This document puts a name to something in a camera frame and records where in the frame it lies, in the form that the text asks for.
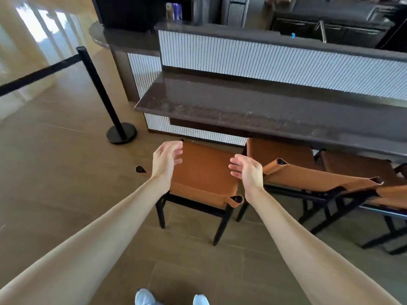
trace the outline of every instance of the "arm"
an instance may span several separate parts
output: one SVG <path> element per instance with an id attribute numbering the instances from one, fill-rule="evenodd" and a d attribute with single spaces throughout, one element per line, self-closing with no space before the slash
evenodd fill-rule
<path id="1" fill-rule="evenodd" d="M 152 177 L 0 290 L 0 305 L 88 304 L 160 197 L 170 188 L 182 142 L 163 143 Z"/>
<path id="2" fill-rule="evenodd" d="M 254 207 L 285 263 L 313 305 L 400 304 L 394 297 L 320 241 L 263 188 L 262 166 L 237 154 L 231 174 L 243 180 L 246 200 Z"/>

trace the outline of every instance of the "floor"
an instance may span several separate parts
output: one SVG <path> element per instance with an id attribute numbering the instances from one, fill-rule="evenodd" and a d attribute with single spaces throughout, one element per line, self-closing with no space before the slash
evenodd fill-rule
<path id="1" fill-rule="evenodd" d="M 78 16 L 86 22 L 94 17 L 89 13 Z M 134 172 L 135 166 L 149 168 L 152 152 L 163 141 L 174 139 L 147 132 L 143 115 L 129 108 L 110 52 L 86 39 L 84 44 L 121 121 L 133 123 L 138 137 L 124 146 L 106 141 L 111 121 L 81 64 L 39 83 L 37 89 L 17 94 L 18 105 L 0 98 L 4 112 L 0 119 L 0 287 L 133 192 L 145 181 Z M 32 64 L 30 68 L 35 68 L 41 62 Z M 21 64 L 9 69 L 4 71 L 9 74 L 6 78 L 0 77 L 4 78 L 1 83 L 28 70 Z M 276 198 L 295 218 L 300 216 L 300 201 Z M 218 218 L 171 203 L 164 213 L 166 229 L 160 229 L 152 210 L 102 282 L 92 305 L 132 304 L 141 287 L 149 288 L 166 305 L 191 304 L 194 294 L 200 293 L 211 305 L 309 304 L 252 208 L 240 223 L 230 221 L 216 247 L 212 239 Z M 315 216 L 308 227 L 321 218 L 321 214 Z M 357 210 L 318 237 L 407 304 L 407 256 L 390 256 L 383 246 L 364 251 L 357 245 L 385 232 L 380 216 Z"/>

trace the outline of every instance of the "hand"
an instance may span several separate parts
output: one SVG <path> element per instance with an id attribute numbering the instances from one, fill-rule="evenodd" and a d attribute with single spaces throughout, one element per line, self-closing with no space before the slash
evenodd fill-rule
<path id="1" fill-rule="evenodd" d="M 182 163 L 182 159 L 175 159 L 182 154 L 182 141 L 168 141 L 160 145 L 153 153 L 152 179 L 162 182 L 163 195 L 170 190 L 174 166 Z"/>
<path id="2" fill-rule="evenodd" d="M 254 159 L 236 154 L 230 159 L 233 164 L 229 165 L 230 174 L 241 179 L 245 188 L 245 197 L 247 202 L 252 203 L 254 195 L 259 190 L 263 191 L 263 167 Z"/>

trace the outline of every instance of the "round base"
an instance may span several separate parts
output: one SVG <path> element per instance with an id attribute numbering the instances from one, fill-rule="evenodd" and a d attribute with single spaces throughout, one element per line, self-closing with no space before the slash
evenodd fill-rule
<path id="1" fill-rule="evenodd" d="M 129 143 L 137 136 L 137 130 L 133 124 L 126 123 L 126 122 L 121 123 L 121 124 L 126 133 L 125 140 L 123 140 L 120 137 L 119 133 L 117 132 L 116 126 L 112 126 L 111 128 L 109 128 L 109 130 L 107 131 L 107 134 L 106 134 L 106 138 L 109 140 L 109 142 L 111 142 L 113 144 L 125 144 L 125 143 Z"/>

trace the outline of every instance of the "bar stool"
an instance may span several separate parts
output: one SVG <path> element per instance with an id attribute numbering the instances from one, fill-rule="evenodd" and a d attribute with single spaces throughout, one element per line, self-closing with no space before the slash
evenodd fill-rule
<path id="1" fill-rule="evenodd" d="M 383 184 L 376 177 L 355 177 L 323 171 L 315 163 L 312 149 L 306 146 L 249 138 L 246 149 L 247 156 L 262 164 L 264 187 L 269 193 L 302 199 L 303 215 L 298 220 L 301 224 L 320 209 L 324 209 L 326 217 L 330 218 L 328 203 L 344 192 Z M 310 209 L 308 201 L 313 204 Z M 248 205 L 247 202 L 242 205 L 237 221 L 242 219 Z"/>
<path id="2" fill-rule="evenodd" d="M 363 249 L 371 248 L 398 237 L 407 235 L 407 165 L 402 164 L 393 169 L 391 163 L 382 159 L 375 159 L 353 154 L 321 152 L 321 159 L 325 169 L 330 172 L 348 174 L 352 176 L 368 177 L 379 176 L 384 185 L 375 190 L 375 193 L 364 203 L 353 203 L 349 211 L 361 206 L 364 209 L 376 211 L 383 214 L 389 233 L 370 240 L 362 245 Z M 400 172 L 404 179 L 397 176 Z M 404 228 L 396 229 L 392 217 L 406 219 Z M 407 251 L 407 245 L 396 248 L 389 253 L 397 255 Z"/>
<path id="3" fill-rule="evenodd" d="M 216 246 L 234 208 L 244 201 L 237 195 L 238 179 L 231 176 L 228 168 L 234 154 L 187 141 L 182 149 L 182 163 L 174 167 L 170 190 L 155 204 L 160 226 L 165 228 L 166 201 L 221 217 L 213 240 Z M 141 166 L 136 171 L 145 172 Z"/>

